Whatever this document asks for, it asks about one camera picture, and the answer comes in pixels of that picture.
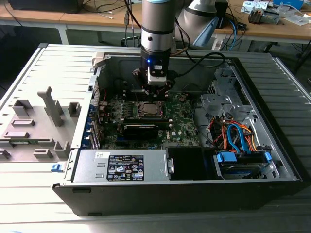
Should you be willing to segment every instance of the wire bundle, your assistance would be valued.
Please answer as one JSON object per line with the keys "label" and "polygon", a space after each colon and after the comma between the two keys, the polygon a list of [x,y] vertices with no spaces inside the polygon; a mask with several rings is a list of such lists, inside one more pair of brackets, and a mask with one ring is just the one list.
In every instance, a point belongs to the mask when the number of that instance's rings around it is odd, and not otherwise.
{"label": "wire bundle", "polygon": [[[230,14],[229,13],[226,13],[228,16],[230,16],[232,19],[230,19],[230,18],[228,18],[228,17],[226,17],[225,19],[227,20],[227,21],[229,21],[230,22],[230,24],[233,26],[233,28],[232,28],[232,34],[230,35],[230,37],[228,38],[228,40],[227,40],[227,42],[226,43],[224,43],[224,45],[223,45],[223,47],[222,48],[220,48],[220,51],[222,51],[224,48],[225,48],[225,50],[227,50],[228,49],[228,47],[230,47],[229,48],[229,51],[231,51],[232,49],[233,49],[233,47],[236,47],[236,46],[239,46],[241,43],[242,43],[242,41],[243,41],[243,36],[244,36],[244,34],[245,34],[245,30],[242,30],[241,29],[241,36],[237,39],[237,35],[238,35],[238,19],[233,15],[233,13],[232,13],[232,10],[231,10],[231,8],[230,7],[228,7],[228,9],[230,10]],[[234,39],[233,39],[233,41],[229,44],[229,40],[231,39],[231,37],[234,35]]]}
{"label": "wire bundle", "polygon": [[[247,142],[249,150],[252,151],[258,151],[254,142],[254,135],[253,132],[247,128],[245,125],[242,125],[236,121],[233,120],[222,120],[222,119],[215,119],[213,118],[210,122],[209,129],[214,124],[221,124],[221,134],[216,137],[216,139],[213,141],[213,144],[216,145],[219,149],[228,150],[230,152],[238,153],[240,152],[239,148],[234,144],[240,137],[241,146],[244,148],[244,139]],[[232,139],[230,138],[230,130],[236,130],[242,129],[243,131],[243,139],[241,139],[241,135],[237,134],[237,136],[234,139],[234,142],[232,143]]]}

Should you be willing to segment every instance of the black box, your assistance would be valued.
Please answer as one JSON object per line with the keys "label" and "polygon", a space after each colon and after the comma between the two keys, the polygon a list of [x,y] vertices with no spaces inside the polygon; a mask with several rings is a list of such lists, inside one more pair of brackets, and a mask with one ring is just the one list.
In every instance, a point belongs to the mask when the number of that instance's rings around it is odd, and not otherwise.
{"label": "black box", "polygon": [[228,8],[228,2],[226,0],[216,0],[215,7],[217,10],[217,16],[219,18],[217,27],[218,29],[223,28],[225,26],[225,12]]}
{"label": "black box", "polygon": [[14,10],[59,11],[77,13],[84,0],[8,0]]}

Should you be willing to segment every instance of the blue clip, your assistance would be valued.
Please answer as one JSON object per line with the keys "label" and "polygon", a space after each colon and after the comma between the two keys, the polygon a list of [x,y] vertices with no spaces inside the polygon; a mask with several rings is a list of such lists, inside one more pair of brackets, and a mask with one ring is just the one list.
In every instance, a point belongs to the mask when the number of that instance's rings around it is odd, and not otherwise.
{"label": "blue clip", "polygon": [[217,155],[218,163],[221,162],[237,162],[237,157],[233,152],[219,152]]}
{"label": "blue clip", "polygon": [[90,140],[88,140],[88,139],[82,139],[82,144],[84,144],[84,145],[86,145],[86,146],[88,146],[89,145],[89,142],[90,142]]}
{"label": "blue clip", "polygon": [[92,134],[92,132],[84,132],[83,133],[83,137],[87,137],[87,136],[89,136],[89,135],[91,135]]}
{"label": "blue clip", "polygon": [[92,128],[92,125],[86,124],[86,126],[85,126],[85,129],[86,129],[86,130],[89,130],[89,129],[91,129],[91,128]]}
{"label": "blue clip", "polygon": [[91,104],[91,105],[89,106],[89,110],[91,110],[91,111],[95,111],[95,110],[96,110],[96,108],[95,108],[95,106],[94,106],[93,104]]}
{"label": "blue clip", "polygon": [[63,172],[62,166],[60,164],[54,164],[52,166],[51,172]]}
{"label": "blue clip", "polygon": [[229,143],[234,147],[234,149],[237,150],[238,153],[240,153],[240,149],[232,142],[232,138],[231,138],[231,128],[233,127],[236,127],[238,129],[238,132],[240,134],[240,139],[241,139],[241,145],[242,145],[242,148],[243,148],[243,151],[246,153],[246,154],[250,154],[251,152],[249,151],[248,149],[248,146],[247,144],[245,143],[244,141],[244,135],[243,135],[243,130],[236,124],[233,124],[233,125],[230,125],[228,127],[228,131],[227,131],[227,135],[228,135],[228,141]]}
{"label": "blue clip", "polygon": [[265,152],[264,156],[266,156],[268,162],[272,160],[271,154],[269,152]]}

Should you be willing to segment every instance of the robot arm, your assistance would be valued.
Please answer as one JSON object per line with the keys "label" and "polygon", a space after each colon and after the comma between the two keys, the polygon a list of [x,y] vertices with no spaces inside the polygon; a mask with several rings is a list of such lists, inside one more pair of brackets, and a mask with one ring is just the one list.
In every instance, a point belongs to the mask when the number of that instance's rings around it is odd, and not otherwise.
{"label": "robot arm", "polygon": [[167,79],[176,0],[143,0],[141,25],[141,68],[151,86],[163,86]]}
{"label": "robot arm", "polygon": [[[165,85],[170,88],[168,66],[175,14],[186,7],[191,14],[201,15],[202,11],[216,14],[215,0],[142,0],[141,66],[133,74],[148,94],[165,90]],[[208,33],[209,38],[215,27]]]}

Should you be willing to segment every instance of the blue cable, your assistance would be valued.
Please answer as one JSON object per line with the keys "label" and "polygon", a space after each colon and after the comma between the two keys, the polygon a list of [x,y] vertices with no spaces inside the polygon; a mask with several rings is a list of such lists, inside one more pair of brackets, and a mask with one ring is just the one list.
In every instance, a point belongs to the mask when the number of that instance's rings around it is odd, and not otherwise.
{"label": "blue cable", "polygon": [[238,153],[240,153],[240,149],[232,142],[232,138],[231,138],[231,129],[233,127],[236,127],[238,129],[238,132],[240,134],[240,140],[241,140],[241,145],[242,145],[242,148],[243,148],[243,151],[246,153],[246,154],[250,154],[250,151],[248,149],[248,146],[247,144],[245,143],[244,141],[244,135],[243,135],[243,130],[236,124],[233,124],[233,125],[230,125],[228,127],[228,131],[227,131],[227,135],[228,135],[228,141],[229,143],[234,147],[234,149],[237,150]]}
{"label": "blue cable", "polygon": [[232,22],[231,20],[229,20],[229,22],[232,24],[232,26],[233,26],[233,28],[234,28],[234,39],[233,39],[232,45],[231,45],[231,47],[230,47],[230,49],[229,49],[229,51],[231,51],[232,48],[233,48],[233,46],[234,46],[234,44],[235,44],[235,40],[236,40],[236,38],[237,38],[237,33],[238,33],[238,32],[237,32],[237,28],[236,28],[234,22]]}

